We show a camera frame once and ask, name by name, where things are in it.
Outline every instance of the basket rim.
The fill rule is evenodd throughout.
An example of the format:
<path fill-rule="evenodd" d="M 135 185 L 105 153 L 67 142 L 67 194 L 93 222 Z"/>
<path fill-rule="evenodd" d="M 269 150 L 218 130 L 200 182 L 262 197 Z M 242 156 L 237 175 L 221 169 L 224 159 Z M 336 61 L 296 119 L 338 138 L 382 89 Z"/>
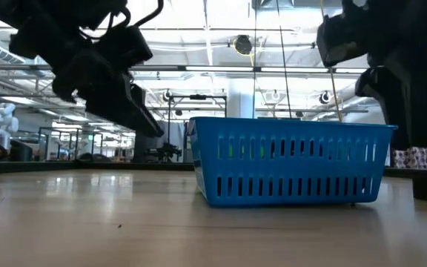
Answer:
<path fill-rule="evenodd" d="M 272 119 L 250 119 L 250 118 L 220 118 L 220 117 L 209 117 L 209 116 L 195 116 L 189 119 L 189 122 L 196 121 L 198 119 L 201 119 L 202 121 L 205 120 L 230 120 L 230 121 L 247 121 L 247 120 L 259 120 L 262 122 L 275 122 L 275 123 L 284 123 L 284 124 L 304 124 L 304 125 L 311 125 L 311 124 L 321 124 L 321 125 L 333 125 L 340 127 L 351 127 L 351 126 L 359 126 L 359 127 L 367 127 L 367 128 L 387 128 L 396 130 L 398 129 L 398 126 L 396 125 L 378 125 L 378 124 L 368 124 L 368 123 L 348 123 L 348 122 L 312 122 L 312 121 L 297 121 L 297 120 L 286 120 L 286 119 L 278 119 L 278 120 L 272 120 Z"/>

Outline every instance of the security camera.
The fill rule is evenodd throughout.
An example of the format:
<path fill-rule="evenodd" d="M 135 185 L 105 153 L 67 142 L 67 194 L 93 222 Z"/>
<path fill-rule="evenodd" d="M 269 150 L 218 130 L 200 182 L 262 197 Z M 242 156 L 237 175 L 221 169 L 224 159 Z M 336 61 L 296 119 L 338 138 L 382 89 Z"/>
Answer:
<path fill-rule="evenodd" d="M 331 94 L 328 91 L 321 93 L 319 96 L 319 102 L 321 104 L 328 104 L 331 101 Z"/>
<path fill-rule="evenodd" d="M 164 93 L 162 93 L 162 100 L 168 102 L 170 96 L 172 96 L 172 93 L 169 90 L 166 90 Z"/>
<path fill-rule="evenodd" d="M 251 50 L 253 49 L 253 45 L 250 42 L 250 36 L 238 35 L 234 43 L 234 48 L 238 53 L 244 56 L 250 55 Z"/>

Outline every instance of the cable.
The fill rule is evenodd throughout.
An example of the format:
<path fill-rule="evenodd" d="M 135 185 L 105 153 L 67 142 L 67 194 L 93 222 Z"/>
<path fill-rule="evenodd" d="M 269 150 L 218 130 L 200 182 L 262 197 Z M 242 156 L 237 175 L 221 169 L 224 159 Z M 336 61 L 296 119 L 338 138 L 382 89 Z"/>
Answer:
<path fill-rule="evenodd" d="M 151 14 L 147 15 L 146 17 L 140 19 L 135 25 L 137 27 L 141 27 L 146 22 L 149 22 L 151 19 L 156 18 L 164 8 L 164 0 L 157 0 L 157 8 L 155 11 L 153 11 Z"/>
<path fill-rule="evenodd" d="M 281 36 L 282 65 L 283 65 L 283 67 L 285 69 L 286 98 L 288 98 L 289 118 L 292 119 L 293 118 L 293 113 L 291 111 L 291 100 L 289 99 L 288 73 L 286 72 L 285 43 L 284 43 L 284 40 L 282 39 L 281 14 L 279 12 L 279 1 L 278 0 L 276 0 L 276 6 L 277 6 L 277 10 L 278 10 L 278 19 L 279 19 L 279 35 Z"/>
<path fill-rule="evenodd" d="M 123 15 L 125 15 L 125 20 L 123 20 L 123 22 L 121 22 L 121 23 L 119 24 L 119 26 L 120 26 L 120 27 L 126 27 L 128 24 L 130 24 L 130 21 L 131 21 L 131 13 L 130 13 L 130 11 L 129 11 L 126 7 L 124 7 L 124 8 L 121 10 L 121 13 L 122 13 Z M 110 30 L 111 30 L 111 28 L 113 27 L 113 21 L 114 21 L 114 19 L 115 19 L 115 14 L 112 12 L 112 13 L 110 13 L 110 21 L 108 22 L 108 28 L 107 28 L 106 33 L 107 33 L 108 31 L 110 31 Z M 81 34 L 82 36 L 84 36 L 86 39 L 90 39 L 90 40 L 100 40 L 100 38 L 101 38 L 101 36 L 90 36 L 89 34 L 85 33 L 85 32 L 84 32 L 84 31 L 82 31 L 82 30 L 80 30 L 80 34 Z"/>
<path fill-rule="evenodd" d="M 255 9 L 255 34 L 254 34 L 254 40 L 255 40 L 255 47 L 253 50 L 253 54 L 250 54 L 250 62 L 251 66 L 253 67 L 253 118 L 255 118 L 255 111 L 256 111 L 256 32 L 257 32 L 257 25 L 258 25 L 258 9 Z"/>
<path fill-rule="evenodd" d="M 325 22 L 325 14 L 324 14 L 324 0 L 320 0 L 320 12 L 322 14 L 322 20 Z M 334 70 L 332 67 L 329 68 L 329 72 L 331 73 L 331 81 L 332 81 L 332 91 L 334 92 L 334 104 L 337 110 L 337 115 L 339 116 L 339 122 L 342 122 L 342 114 L 339 109 L 339 102 L 337 101 L 337 92 L 335 89 L 335 81 L 334 81 Z"/>

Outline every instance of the table surface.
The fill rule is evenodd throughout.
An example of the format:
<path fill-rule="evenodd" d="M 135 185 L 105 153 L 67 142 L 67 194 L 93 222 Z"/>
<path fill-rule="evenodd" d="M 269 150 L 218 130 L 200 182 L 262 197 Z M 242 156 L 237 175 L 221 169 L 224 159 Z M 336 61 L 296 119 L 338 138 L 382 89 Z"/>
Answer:
<path fill-rule="evenodd" d="M 209 208 L 192 172 L 0 174 L 0 266 L 427 267 L 427 202 Z"/>

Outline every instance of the ceiling light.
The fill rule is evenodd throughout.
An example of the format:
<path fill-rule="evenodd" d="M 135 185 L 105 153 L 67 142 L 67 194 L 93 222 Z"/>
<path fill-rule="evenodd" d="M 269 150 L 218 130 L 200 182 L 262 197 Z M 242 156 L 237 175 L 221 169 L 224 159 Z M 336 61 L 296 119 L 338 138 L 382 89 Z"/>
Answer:
<path fill-rule="evenodd" d="M 48 110 L 45 110 L 45 109 L 40 109 L 40 111 L 44 112 L 46 114 L 52 115 L 52 116 L 58 116 L 58 114 L 55 113 L 55 112 L 53 112 L 53 111 L 48 111 Z"/>
<path fill-rule="evenodd" d="M 159 65 L 140 65 L 133 66 L 131 70 L 135 71 L 163 71 L 163 70 L 178 70 L 177 66 L 159 66 Z"/>
<path fill-rule="evenodd" d="M 87 122 L 89 119 L 83 117 L 83 116 L 75 116 L 75 115 L 64 115 L 65 118 L 71 119 L 77 122 Z"/>
<path fill-rule="evenodd" d="M 262 67 L 262 72 L 298 72 L 298 73 L 327 73 L 328 69 L 323 67 Z"/>
<path fill-rule="evenodd" d="M 78 129 L 82 129 L 81 125 L 66 125 L 64 123 L 57 123 L 57 122 L 52 122 L 52 127 L 53 128 L 78 128 Z"/>
<path fill-rule="evenodd" d="M 106 131 L 118 131 L 119 130 L 119 128 L 116 126 L 101 126 L 100 128 L 103 130 L 106 130 Z"/>
<path fill-rule="evenodd" d="M 337 68 L 336 73 L 364 73 L 367 69 L 364 68 Z"/>
<path fill-rule="evenodd" d="M 112 122 L 90 122 L 89 125 L 113 125 Z"/>
<path fill-rule="evenodd" d="M 187 66 L 186 70 L 193 71 L 253 71 L 252 67 L 203 67 L 203 66 Z"/>
<path fill-rule="evenodd" d="M 19 103 L 19 104 L 24 104 L 24 105 L 38 104 L 37 102 L 30 100 L 30 99 L 27 99 L 27 98 L 24 98 L 24 97 L 5 96 L 5 97 L 2 97 L 2 99 L 6 99 L 8 101 Z"/>

